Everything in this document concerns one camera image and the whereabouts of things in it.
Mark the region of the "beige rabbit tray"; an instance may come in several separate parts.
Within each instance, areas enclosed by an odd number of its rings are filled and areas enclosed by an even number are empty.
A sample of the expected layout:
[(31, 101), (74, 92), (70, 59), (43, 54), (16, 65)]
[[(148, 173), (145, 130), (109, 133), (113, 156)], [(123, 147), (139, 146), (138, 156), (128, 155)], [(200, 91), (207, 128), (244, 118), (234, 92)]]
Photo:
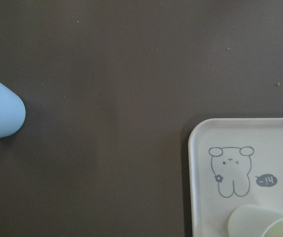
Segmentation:
[(188, 139), (192, 233), (225, 237), (231, 213), (283, 212), (283, 118), (211, 118)]

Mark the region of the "blue plastic cup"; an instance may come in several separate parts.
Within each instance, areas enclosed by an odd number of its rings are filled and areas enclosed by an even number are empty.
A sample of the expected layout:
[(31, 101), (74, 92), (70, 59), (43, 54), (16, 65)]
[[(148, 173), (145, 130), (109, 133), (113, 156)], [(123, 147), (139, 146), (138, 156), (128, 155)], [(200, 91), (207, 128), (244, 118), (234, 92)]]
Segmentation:
[(0, 138), (16, 133), (25, 117), (26, 109), (21, 98), (0, 83)]

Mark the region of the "cream plastic cup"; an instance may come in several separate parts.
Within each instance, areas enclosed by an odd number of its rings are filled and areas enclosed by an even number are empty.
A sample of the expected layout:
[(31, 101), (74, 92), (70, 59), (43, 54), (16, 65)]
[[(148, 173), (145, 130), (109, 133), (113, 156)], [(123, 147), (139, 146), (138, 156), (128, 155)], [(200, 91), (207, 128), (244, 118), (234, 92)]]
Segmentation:
[(231, 214), (230, 237), (283, 237), (283, 212), (257, 205), (243, 205)]

